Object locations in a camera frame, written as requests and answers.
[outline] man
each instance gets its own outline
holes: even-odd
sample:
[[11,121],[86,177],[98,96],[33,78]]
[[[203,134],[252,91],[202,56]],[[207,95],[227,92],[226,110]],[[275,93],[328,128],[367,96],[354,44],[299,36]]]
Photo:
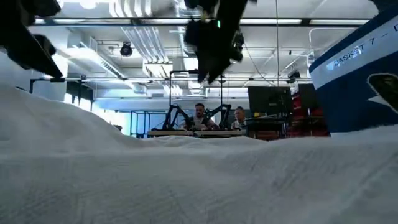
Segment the man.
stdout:
[[243,107],[239,106],[236,108],[235,110],[235,119],[236,121],[232,123],[231,125],[231,129],[235,130],[235,129],[242,129],[245,125],[245,115],[244,115],[244,109]]
[[[196,130],[219,130],[220,128],[218,127],[217,124],[215,124],[211,119],[208,121],[205,121],[203,123],[203,120],[205,119],[205,105],[203,103],[197,103],[195,105],[195,116],[193,117],[193,122],[195,123],[195,126],[192,127]],[[185,123],[182,124],[183,129],[187,129],[187,125]]]

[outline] wrinkled cloth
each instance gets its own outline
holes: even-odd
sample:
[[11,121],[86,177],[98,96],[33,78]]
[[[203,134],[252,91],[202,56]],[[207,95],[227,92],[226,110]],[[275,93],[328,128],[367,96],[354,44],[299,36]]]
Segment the wrinkled cloth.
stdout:
[[397,223],[398,126],[264,142],[123,136],[0,85],[0,223]]

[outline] white ceiling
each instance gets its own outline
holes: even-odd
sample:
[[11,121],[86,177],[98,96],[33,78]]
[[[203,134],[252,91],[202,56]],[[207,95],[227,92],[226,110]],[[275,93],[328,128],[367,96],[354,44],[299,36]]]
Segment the white ceiling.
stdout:
[[[134,11],[134,0],[131,0],[131,2],[133,2],[131,9]],[[152,12],[168,6],[171,2],[170,0],[152,0]],[[276,17],[275,5],[275,1],[258,0],[257,6],[248,4],[244,17]],[[369,0],[278,0],[277,5],[278,16],[284,18],[369,19],[377,14],[376,7]],[[175,17],[175,14],[170,12],[163,16]],[[78,3],[66,2],[62,13],[58,17],[111,17],[111,14],[106,3],[100,3],[95,9],[87,10],[83,9]],[[167,56],[171,59],[181,57],[178,34],[174,32],[178,27],[157,27],[157,29]],[[353,31],[352,29],[315,29],[312,31],[308,27],[242,27],[241,30],[247,47],[243,50],[244,59],[242,63],[236,63],[228,69],[227,77],[260,77],[257,69],[264,77],[276,77],[278,68],[279,73],[285,76],[292,71],[292,68],[284,69],[287,65],[293,65],[295,70],[300,71],[302,77],[306,77],[307,60],[306,57],[300,55],[307,54],[310,49],[324,52],[331,45]],[[137,72],[128,72],[128,69],[131,68],[142,68],[143,59],[135,49],[131,57],[120,56],[120,47],[124,41],[128,41],[120,27],[84,27],[74,28],[73,31],[81,32],[97,40],[100,51],[120,69],[127,71],[128,76],[142,76],[142,72],[139,74]],[[82,69],[79,66],[81,64],[90,68],[89,71],[92,76],[109,75],[101,68],[90,65],[86,61],[71,63],[69,72],[73,75],[82,73]],[[188,86],[182,82],[179,84],[182,88]],[[268,85],[267,82],[227,82],[224,87],[242,87],[245,84]],[[123,83],[101,82],[96,83],[95,87],[97,89],[110,90],[129,89]],[[148,86],[148,91],[156,88],[162,88],[162,85],[152,84]]]

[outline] security camera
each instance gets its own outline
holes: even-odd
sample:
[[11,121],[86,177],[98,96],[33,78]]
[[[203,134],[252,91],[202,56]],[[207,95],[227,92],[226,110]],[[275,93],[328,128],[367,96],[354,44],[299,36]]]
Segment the security camera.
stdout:
[[130,57],[132,55],[132,48],[130,42],[123,43],[122,49],[120,49],[120,54],[125,57]]

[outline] computer monitor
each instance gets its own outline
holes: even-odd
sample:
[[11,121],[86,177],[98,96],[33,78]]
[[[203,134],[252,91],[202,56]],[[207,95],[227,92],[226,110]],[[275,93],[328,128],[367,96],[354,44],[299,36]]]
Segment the computer monitor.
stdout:
[[292,94],[289,87],[251,86],[248,88],[252,113],[289,114],[293,111]]
[[316,109],[319,108],[317,93],[312,83],[299,84],[298,95],[301,100],[301,107],[304,109]]

